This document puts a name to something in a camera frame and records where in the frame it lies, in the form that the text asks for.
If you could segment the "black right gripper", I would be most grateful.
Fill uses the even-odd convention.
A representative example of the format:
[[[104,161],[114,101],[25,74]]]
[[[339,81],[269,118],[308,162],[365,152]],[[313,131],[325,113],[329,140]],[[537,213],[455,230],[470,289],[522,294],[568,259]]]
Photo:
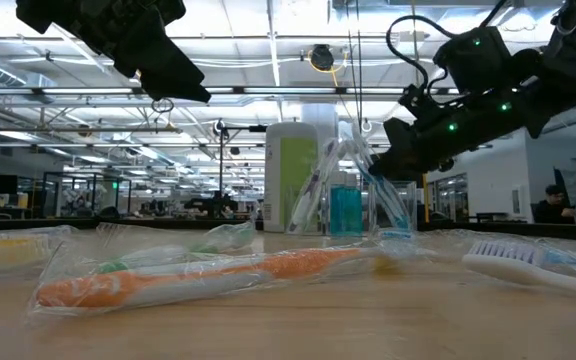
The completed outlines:
[[[370,157],[369,173],[389,181],[421,181],[425,173],[446,172],[448,159],[520,128],[536,138],[537,90],[538,79],[531,77],[517,86],[440,106],[411,85],[404,90],[400,104],[414,114],[415,122],[393,117],[383,123],[391,149]]]

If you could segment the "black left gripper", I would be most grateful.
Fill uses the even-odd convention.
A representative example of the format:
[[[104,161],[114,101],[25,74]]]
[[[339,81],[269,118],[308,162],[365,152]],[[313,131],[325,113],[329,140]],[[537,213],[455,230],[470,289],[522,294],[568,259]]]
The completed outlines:
[[[57,25],[93,51],[114,56],[118,68],[138,71],[153,100],[208,102],[204,74],[165,33],[185,14],[183,0],[16,0],[17,18],[35,31]]]

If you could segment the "purple white toothbrush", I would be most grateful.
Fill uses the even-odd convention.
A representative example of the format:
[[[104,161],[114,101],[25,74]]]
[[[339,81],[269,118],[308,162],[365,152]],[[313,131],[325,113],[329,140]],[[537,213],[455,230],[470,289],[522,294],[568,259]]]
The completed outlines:
[[[547,286],[576,293],[576,277],[542,267],[549,251],[532,244],[509,241],[477,241],[462,257],[473,272],[525,285]]]
[[[300,190],[287,234],[301,235],[307,231],[321,201],[324,182],[338,166],[340,153],[341,141],[337,138],[330,139],[323,147],[321,158]]]

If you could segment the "green white toothbrush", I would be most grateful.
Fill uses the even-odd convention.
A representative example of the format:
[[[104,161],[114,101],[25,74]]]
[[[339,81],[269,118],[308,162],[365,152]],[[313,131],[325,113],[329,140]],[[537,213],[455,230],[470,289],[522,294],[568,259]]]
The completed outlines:
[[[101,263],[100,274],[191,260],[208,259],[213,255],[230,254],[249,247],[256,235],[255,223],[220,225],[196,240],[184,243],[157,245],[121,255]]]

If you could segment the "orange white toothbrush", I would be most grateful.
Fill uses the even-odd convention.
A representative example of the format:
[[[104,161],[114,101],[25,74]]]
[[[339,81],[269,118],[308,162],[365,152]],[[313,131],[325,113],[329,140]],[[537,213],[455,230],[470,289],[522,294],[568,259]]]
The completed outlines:
[[[303,248],[126,269],[40,283],[28,310],[82,316],[167,305],[312,279],[364,259],[402,257],[383,246]]]

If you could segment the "yellow white toothbrush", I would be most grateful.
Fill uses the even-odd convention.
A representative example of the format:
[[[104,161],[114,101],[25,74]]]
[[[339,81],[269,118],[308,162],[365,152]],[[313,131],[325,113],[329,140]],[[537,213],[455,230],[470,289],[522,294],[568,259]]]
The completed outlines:
[[[0,231],[0,273],[44,264],[73,231],[70,226]]]

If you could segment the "black boom stand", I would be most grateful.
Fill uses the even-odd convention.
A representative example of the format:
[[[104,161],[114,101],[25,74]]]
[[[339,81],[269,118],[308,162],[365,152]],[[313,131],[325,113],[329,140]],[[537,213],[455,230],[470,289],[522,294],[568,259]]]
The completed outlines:
[[[267,131],[267,125],[250,125],[250,126],[229,126],[226,125],[228,131],[233,130],[237,134],[241,131],[247,131],[250,133],[265,133]],[[224,172],[224,149],[225,149],[225,138],[219,137],[219,201],[223,203],[224,200],[224,185],[223,185],[223,172]]]

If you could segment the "white green wipes canister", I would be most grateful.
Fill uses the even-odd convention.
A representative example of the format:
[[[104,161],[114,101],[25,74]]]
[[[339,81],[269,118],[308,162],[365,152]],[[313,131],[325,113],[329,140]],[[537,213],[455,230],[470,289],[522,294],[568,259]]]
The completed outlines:
[[[316,128],[307,123],[282,122],[267,128],[265,138],[264,230],[284,232],[304,183],[318,157]]]

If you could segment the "long ceiling light bar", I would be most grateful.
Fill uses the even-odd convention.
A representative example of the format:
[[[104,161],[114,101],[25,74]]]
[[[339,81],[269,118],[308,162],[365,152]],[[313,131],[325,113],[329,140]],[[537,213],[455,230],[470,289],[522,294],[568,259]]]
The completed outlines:
[[[254,95],[399,95],[401,87],[207,87],[211,95],[254,94]],[[145,91],[137,87],[102,88],[0,88],[0,95],[143,95]]]

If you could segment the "person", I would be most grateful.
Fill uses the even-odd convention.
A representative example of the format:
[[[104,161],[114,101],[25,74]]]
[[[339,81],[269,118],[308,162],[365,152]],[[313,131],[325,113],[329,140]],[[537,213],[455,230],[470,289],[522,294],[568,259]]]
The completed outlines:
[[[572,225],[575,209],[568,206],[561,186],[552,184],[545,189],[546,198],[540,201],[533,212],[534,222],[538,224]]]

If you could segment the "black cage frame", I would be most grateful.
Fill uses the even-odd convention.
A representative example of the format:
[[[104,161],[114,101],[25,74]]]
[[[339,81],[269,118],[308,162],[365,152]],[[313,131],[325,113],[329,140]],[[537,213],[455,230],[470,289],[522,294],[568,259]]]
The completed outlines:
[[[115,175],[45,172],[41,190],[46,218],[118,219],[131,210],[132,181]]]

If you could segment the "black aluminium table frame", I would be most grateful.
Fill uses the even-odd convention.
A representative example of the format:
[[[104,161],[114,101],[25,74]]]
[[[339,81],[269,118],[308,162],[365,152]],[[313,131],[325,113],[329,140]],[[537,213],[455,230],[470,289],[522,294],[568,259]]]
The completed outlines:
[[[87,230],[96,228],[101,222],[116,223],[122,225],[144,226],[168,230],[210,230],[214,227],[229,224],[239,224],[238,220],[175,220],[175,219],[97,219],[97,218],[65,218],[65,219],[27,219],[27,220],[0,220],[0,230],[19,230],[29,228],[72,226],[77,229]],[[512,222],[487,222],[487,223],[450,223],[431,222],[417,226],[421,232],[435,230],[470,230],[487,233],[506,233],[531,237],[560,238],[576,241],[576,225],[548,225],[548,224],[525,224]]]

